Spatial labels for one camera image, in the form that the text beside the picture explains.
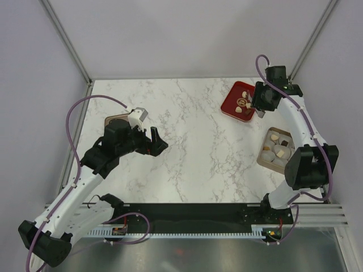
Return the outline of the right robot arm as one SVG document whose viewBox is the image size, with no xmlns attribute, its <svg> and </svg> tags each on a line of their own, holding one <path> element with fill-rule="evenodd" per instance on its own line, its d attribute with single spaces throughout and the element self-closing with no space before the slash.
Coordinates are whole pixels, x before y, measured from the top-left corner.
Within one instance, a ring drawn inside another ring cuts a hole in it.
<svg viewBox="0 0 363 272">
<path fill-rule="evenodd" d="M 290 127 L 295 152 L 284 168 L 283 182 L 267 193 L 256 211 L 264 223 L 273 223 L 280 210 L 287 211 L 300 196 L 326 201 L 332 193 L 332 174 L 339 157 L 335 145 L 328 145 L 318 133 L 305 107 L 301 89 L 281 80 L 275 87 L 257 82 L 252 107 L 263 115 L 278 111 Z"/>
</svg>

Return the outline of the steel tongs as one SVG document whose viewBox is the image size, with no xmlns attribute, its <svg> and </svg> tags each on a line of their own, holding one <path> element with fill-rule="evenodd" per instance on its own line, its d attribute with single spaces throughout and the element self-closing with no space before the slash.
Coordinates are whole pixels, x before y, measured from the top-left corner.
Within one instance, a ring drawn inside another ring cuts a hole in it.
<svg viewBox="0 0 363 272">
<path fill-rule="evenodd" d="M 250 91 L 248 93 L 248 99 L 251 103 L 251 108 L 256 111 L 257 116 L 263 118 L 265 115 L 265 108 L 260 94 L 255 91 Z"/>
</svg>

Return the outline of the beige box lid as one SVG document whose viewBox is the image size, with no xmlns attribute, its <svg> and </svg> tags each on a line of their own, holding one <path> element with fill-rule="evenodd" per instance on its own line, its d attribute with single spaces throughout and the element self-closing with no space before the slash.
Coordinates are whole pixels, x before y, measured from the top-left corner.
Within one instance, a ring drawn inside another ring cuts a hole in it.
<svg viewBox="0 0 363 272">
<path fill-rule="evenodd" d="M 114 115 L 114 116 L 108 116 L 104 120 L 104 126 L 107 126 L 113 120 L 125 120 L 125 121 L 128 121 L 128 115 L 129 115 L 128 113 L 124 113 L 124 114 L 118 114 L 118 115 Z"/>
</svg>

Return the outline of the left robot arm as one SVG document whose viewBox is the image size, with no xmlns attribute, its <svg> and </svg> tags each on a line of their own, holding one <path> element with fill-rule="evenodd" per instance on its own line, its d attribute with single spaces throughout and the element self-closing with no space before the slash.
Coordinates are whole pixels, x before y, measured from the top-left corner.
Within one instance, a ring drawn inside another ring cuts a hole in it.
<svg viewBox="0 0 363 272">
<path fill-rule="evenodd" d="M 168 144 L 161 139 L 156 127 L 151 136 L 140 124 L 115 119 L 104 128 L 104 134 L 78 160 L 77 175 L 34 221 L 21 222 L 18 232 L 28 249 L 26 270 L 31 256 L 45 265 L 56 267 L 69 255 L 78 240 L 103 222 L 119 223 L 124 217 L 122 200 L 114 195 L 102 196 L 99 202 L 78 219 L 75 212 L 86 197 L 114 170 L 124 155 L 160 155 Z"/>
</svg>

